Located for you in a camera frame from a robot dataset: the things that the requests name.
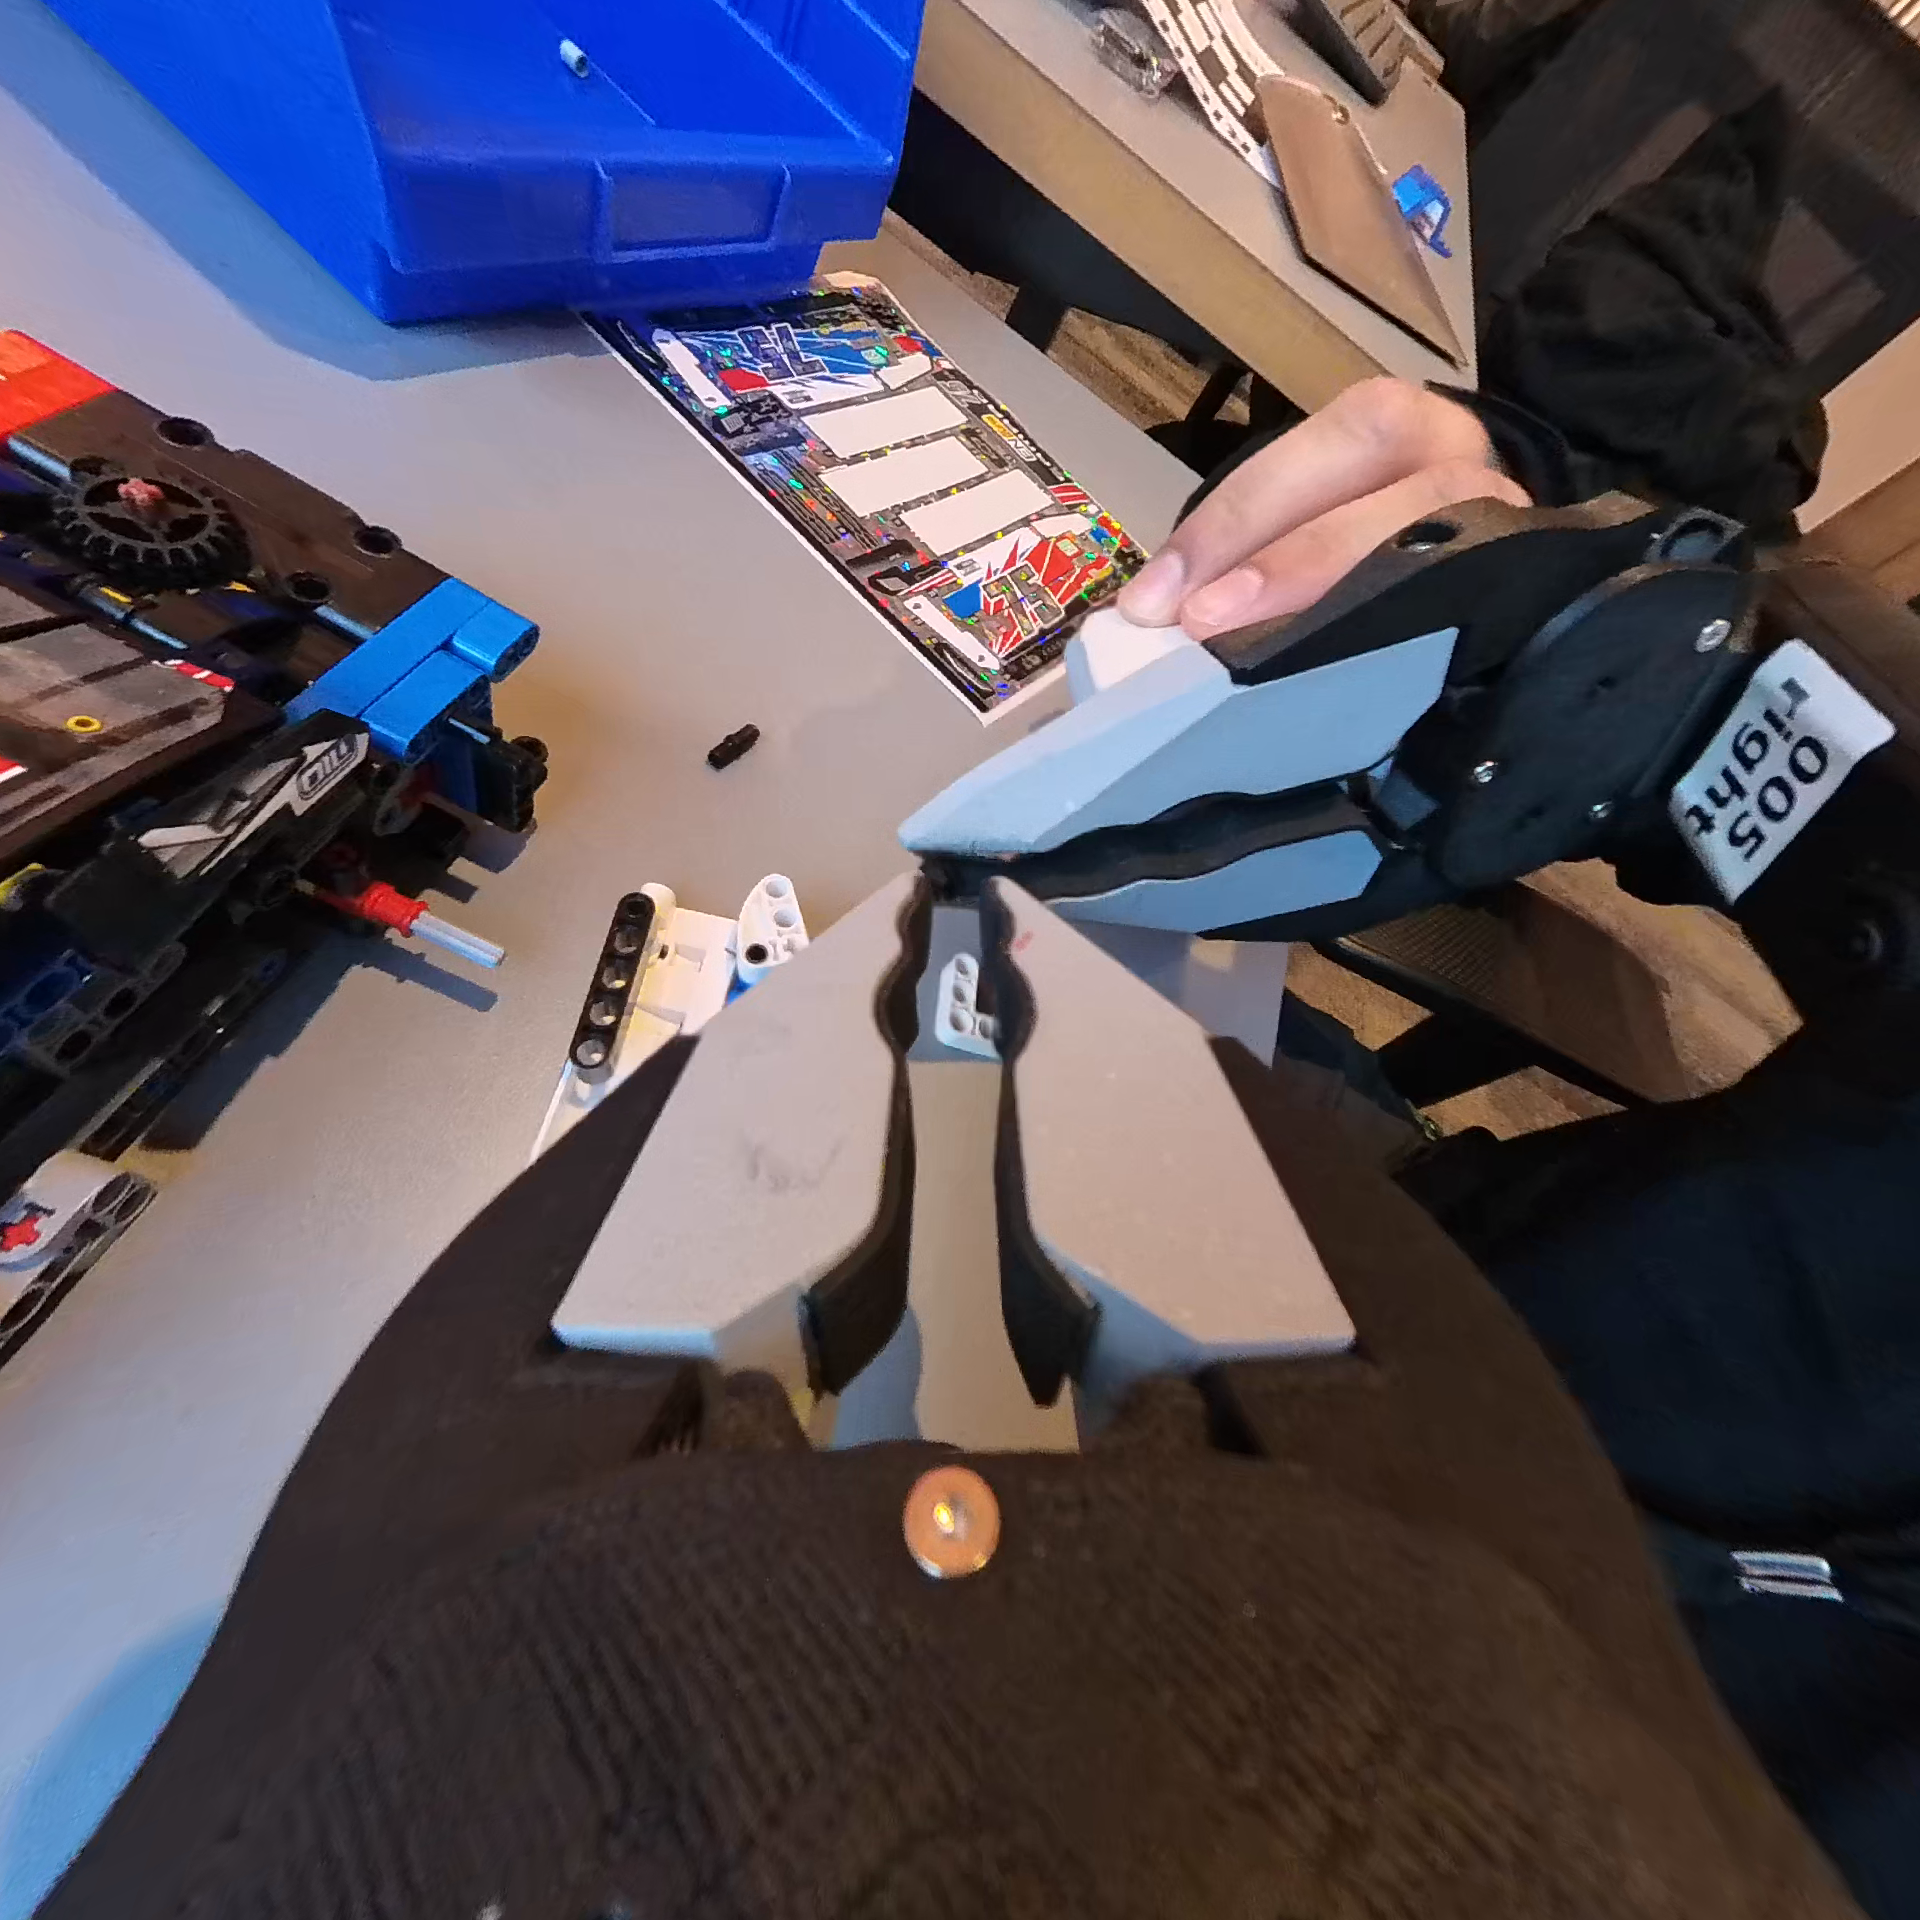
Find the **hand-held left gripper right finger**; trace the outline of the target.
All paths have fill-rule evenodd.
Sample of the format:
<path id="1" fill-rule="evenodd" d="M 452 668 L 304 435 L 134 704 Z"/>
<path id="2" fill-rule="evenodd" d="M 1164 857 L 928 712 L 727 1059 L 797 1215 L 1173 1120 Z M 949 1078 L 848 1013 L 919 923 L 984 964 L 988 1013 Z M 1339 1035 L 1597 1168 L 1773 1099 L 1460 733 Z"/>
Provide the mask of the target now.
<path id="1" fill-rule="evenodd" d="M 1035 1403 L 1351 1353 L 1355 1324 L 1208 1031 L 1007 878 L 980 888 L 999 1021 L 999 1308 Z"/>

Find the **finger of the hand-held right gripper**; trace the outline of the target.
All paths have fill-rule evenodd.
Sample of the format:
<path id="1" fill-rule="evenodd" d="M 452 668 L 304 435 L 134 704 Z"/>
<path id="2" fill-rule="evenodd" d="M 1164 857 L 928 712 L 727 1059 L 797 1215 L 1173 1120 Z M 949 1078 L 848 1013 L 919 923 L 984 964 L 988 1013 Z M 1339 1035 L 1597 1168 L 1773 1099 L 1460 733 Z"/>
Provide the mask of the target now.
<path id="1" fill-rule="evenodd" d="M 1035 897 L 1066 920 L 1215 934 L 1358 897 L 1397 849 L 1358 817 L 1258 822 L 1218 844 L 1084 849 L 1035 872 Z"/>
<path id="2" fill-rule="evenodd" d="M 1023 857 L 1190 799 L 1276 798 L 1371 772 L 1442 695 L 1459 629 L 1262 684 L 1179 639 L 926 799 L 899 828 L 919 857 Z"/>

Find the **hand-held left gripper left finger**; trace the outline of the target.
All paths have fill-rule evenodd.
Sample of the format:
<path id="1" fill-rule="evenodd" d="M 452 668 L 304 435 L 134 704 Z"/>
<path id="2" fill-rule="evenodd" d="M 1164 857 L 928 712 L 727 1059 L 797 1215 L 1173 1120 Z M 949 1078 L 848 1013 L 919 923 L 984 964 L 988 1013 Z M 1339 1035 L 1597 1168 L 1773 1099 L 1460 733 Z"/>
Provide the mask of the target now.
<path id="1" fill-rule="evenodd" d="M 808 937 L 768 876 L 731 952 L 731 997 L 627 1076 L 662 1067 L 662 1099 L 551 1332 L 838 1396 L 906 1313 L 922 881 Z"/>

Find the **blue white lego panel assembly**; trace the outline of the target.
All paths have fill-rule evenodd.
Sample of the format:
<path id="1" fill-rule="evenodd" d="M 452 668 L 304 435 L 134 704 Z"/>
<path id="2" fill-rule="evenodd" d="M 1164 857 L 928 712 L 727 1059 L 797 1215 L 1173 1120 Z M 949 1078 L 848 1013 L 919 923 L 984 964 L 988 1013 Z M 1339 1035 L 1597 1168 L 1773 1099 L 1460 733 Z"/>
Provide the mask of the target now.
<path id="1" fill-rule="evenodd" d="M 806 943 L 795 881 L 776 871 L 755 881 L 731 919 L 685 908 L 656 879 L 623 894 L 592 961 L 530 1161 L 666 1045 L 694 1038 Z"/>

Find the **person's right forearm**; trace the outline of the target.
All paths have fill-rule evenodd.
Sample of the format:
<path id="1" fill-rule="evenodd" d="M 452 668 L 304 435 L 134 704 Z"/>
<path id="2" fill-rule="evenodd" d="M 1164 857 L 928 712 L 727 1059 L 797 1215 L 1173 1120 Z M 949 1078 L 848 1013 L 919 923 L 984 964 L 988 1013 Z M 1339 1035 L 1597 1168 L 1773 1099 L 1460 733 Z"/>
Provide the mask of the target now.
<path id="1" fill-rule="evenodd" d="M 1828 423 L 1763 277 L 1792 137 L 1773 108 L 1555 241 L 1484 325 L 1476 391 L 1434 387 L 1535 502 L 1623 492 L 1797 540 Z"/>

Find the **grey desk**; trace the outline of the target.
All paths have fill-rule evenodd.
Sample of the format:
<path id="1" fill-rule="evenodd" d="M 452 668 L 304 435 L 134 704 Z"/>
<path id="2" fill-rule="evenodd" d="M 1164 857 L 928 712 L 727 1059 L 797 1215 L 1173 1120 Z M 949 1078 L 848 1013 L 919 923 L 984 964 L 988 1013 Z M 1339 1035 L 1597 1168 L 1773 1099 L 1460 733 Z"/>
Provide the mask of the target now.
<path id="1" fill-rule="evenodd" d="M 4 1852 L 62 1855 L 338 1381 L 525 1164 L 616 885 L 727 909 L 780 871 L 830 923 L 1063 686 L 979 719 L 581 323 L 379 325 L 40 6 L 4 14 L 4 323 L 528 615 L 496 712 L 551 755 L 532 838 L 451 885 L 506 967 L 322 949 L 4 1367 Z"/>

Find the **person's right hand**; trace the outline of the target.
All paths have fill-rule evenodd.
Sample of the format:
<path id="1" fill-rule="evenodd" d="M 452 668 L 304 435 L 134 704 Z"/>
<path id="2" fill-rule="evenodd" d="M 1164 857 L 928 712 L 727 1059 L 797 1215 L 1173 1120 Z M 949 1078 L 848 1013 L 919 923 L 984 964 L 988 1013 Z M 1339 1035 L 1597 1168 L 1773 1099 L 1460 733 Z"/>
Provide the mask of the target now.
<path id="1" fill-rule="evenodd" d="M 1293 617 L 1387 540 L 1475 500 L 1530 504 L 1482 421 L 1454 397 L 1365 380 L 1221 478 L 1117 611 L 1195 639 Z"/>

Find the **holographic sticker sheet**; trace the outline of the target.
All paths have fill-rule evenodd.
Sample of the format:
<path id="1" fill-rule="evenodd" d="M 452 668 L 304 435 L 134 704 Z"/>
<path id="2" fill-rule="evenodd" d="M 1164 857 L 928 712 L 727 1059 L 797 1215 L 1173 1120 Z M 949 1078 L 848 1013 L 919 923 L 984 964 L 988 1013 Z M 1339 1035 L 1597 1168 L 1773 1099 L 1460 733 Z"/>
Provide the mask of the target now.
<path id="1" fill-rule="evenodd" d="M 879 278 L 586 323 L 982 721 L 1144 564 Z"/>

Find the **grey office table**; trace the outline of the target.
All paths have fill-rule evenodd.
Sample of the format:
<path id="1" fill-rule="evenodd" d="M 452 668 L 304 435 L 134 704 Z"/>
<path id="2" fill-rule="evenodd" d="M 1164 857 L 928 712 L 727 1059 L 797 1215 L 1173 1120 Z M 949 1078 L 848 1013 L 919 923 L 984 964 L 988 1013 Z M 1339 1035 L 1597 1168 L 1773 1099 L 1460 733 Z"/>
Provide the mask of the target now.
<path id="1" fill-rule="evenodd" d="M 1366 105 L 1293 29 L 1279 67 L 1354 109 L 1387 175 L 1422 165 L 1450 195 L 1450 257 L 1431 275 L 1463 350 L 1442 355 L 1322 275 L 1279 195 L 1181 103 L 1150 103 L 1099 61 L 1091 11 L 1052 1 L 928 1 L 917 84 L 962 129 L 1170 300 L 1228 356 L 1302 409 L 1363 377 L 1472 387 L 1467 129 L 1422 70 Z"/>

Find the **person's black jacket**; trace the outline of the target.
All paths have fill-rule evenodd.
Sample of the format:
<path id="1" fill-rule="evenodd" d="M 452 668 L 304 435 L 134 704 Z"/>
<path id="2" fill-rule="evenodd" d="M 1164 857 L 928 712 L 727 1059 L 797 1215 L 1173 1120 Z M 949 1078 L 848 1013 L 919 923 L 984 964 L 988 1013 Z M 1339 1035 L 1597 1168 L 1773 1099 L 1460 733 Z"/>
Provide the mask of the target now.
<path id="1" fill-rule="evenodd" d="M 1916 1059 L 1806 1031 L 1398 1181 L 1581 1405 L 1764 1773 L 1869 1916 L 1917 1916 Z M 1844 1600 L 1746 1593 L 1731 1550 L 1822 1555 Z"/>

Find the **black mesh chair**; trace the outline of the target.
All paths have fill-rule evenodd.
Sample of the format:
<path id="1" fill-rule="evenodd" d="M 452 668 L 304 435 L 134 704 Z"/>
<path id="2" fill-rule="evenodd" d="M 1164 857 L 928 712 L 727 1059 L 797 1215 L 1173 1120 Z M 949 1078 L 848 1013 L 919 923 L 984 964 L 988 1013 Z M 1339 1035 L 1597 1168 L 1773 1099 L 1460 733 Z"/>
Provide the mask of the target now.
<path id="1" fill-rule="evenodd" d="M 1566 233 L 1779 96 L 1783 220 L 1764 285 L 1818 392 L 1917 313 L 1917 49 L 1867 1 L 1597 4 L 1470 155 L 1482 303 Z"/>

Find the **checkered calibration board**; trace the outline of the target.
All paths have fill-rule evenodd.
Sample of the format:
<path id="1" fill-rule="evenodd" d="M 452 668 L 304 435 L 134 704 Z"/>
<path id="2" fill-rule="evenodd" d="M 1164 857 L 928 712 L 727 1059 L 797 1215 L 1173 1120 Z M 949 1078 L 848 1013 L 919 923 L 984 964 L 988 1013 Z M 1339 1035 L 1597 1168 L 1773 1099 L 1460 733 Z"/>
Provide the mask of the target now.
<path id="1" fill-rule="evenodd" d="M 1237 155 L 1259 165 L 1267 150 L 1267 125 L 1258 84 L 1276 69 L 1264 61 L 1264 49 L 1237 4 L 1143 1 L 1143 11 L 1166 40 L 1170 60 L 1211 129 Z"/>

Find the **white printed lego panel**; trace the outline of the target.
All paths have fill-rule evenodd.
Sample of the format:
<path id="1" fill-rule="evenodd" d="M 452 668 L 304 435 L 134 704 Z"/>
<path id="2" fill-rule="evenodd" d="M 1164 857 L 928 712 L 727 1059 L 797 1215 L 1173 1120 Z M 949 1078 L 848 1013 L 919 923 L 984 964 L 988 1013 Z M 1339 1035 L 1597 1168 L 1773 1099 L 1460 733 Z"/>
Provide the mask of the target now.
<path id="1" fill-rule="evenodd" d="M 77 1150 L 40 1164 L 3 1208 L 3 1363 L 155 1198 L 155 1181 Z"/>

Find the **black keyboard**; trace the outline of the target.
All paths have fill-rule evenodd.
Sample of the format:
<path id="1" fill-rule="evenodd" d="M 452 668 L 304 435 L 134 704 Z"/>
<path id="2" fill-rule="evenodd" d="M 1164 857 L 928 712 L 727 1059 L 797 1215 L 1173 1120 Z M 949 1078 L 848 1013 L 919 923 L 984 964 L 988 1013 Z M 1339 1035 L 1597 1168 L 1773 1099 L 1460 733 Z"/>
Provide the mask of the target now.
<path id="1" fill-rule="evenodd" d="M 1292 19 L 1370 105 L 1381 105 L 1398 81 L 1408 21 L 1395 1 L 1293 1 Z"/>

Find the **lego race car model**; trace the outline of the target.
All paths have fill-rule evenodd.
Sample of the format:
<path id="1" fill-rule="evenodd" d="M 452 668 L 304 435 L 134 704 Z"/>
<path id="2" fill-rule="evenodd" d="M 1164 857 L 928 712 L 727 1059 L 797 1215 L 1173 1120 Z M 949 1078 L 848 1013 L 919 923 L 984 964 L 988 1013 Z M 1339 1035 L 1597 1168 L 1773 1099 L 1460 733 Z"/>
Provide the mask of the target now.
<path id="1" fill-rule="evenodd" d="M 330 928 L 538 821 L 538 623 L 251 451 L 3 336 L 3 1169 L 111 1161 Z"/>

